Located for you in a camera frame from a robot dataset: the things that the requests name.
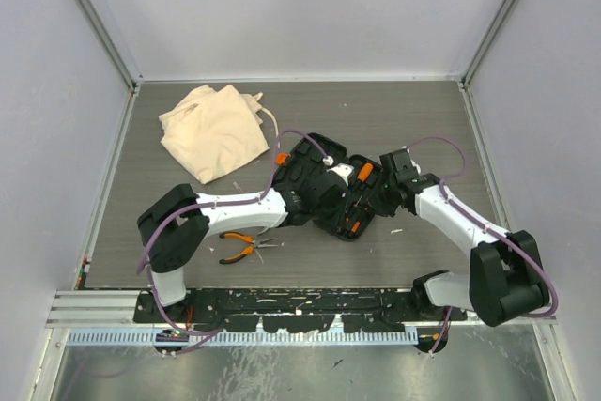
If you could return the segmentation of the black plastic tool case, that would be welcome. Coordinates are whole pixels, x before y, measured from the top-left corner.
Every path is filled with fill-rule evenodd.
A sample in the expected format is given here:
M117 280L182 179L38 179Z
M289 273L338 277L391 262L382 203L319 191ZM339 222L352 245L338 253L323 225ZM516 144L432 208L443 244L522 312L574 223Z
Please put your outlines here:
M274 159L271 188L285 200L281 227L316 227L342 241L357 240L376 217L369 197L382 167L363 155L312 132Z

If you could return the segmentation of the orange black needle-nose pliers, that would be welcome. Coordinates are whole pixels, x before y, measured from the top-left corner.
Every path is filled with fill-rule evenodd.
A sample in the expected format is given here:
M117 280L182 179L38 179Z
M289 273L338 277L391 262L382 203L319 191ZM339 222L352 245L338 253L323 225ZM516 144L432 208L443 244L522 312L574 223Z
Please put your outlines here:
M259 236L255 237L235 231L222 232L219 235L219 238L233 239L240 242L239 251L227 258L220 259L220 265L232 265L240 262L249 255L255 254L259 249L277 247L277 244L273 242L273 238L265 239Z

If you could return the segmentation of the large orange handle screwdriver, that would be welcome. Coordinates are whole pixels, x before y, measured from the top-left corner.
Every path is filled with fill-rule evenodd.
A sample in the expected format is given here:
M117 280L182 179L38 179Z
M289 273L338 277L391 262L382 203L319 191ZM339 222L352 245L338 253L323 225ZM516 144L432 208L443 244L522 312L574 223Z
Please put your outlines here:
M370 162L365 163L361 170L359 171L356 179L361 182L364 183L371 175L371 173L374 170L374 165Z

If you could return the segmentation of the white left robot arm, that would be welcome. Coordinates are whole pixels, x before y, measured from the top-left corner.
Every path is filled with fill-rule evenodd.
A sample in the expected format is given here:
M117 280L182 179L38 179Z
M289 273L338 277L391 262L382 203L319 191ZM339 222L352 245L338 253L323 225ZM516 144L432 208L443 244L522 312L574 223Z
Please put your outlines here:
M188 311L184 266L203 239L252 227L300 226L343 204L352 166L318 166L299 187L280 182L263 192L235 195L195 193L179 184L137 219L144 244L138 271L150 271L155 312L167 322Z

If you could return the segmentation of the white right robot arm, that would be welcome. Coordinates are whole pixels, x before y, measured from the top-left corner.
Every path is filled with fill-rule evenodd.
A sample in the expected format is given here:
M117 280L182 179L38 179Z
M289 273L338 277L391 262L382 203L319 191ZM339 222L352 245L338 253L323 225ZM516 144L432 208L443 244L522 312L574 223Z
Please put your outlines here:
M469 260L466 274L439 270L413 282L412 309L431 320L445 307L475 313L496 327L519 316L551 316L557 293L545 274L532 234L511 232L467 206L443 179L422 174L407 149L381 156L370 207L380 216L400 208L432 224Z

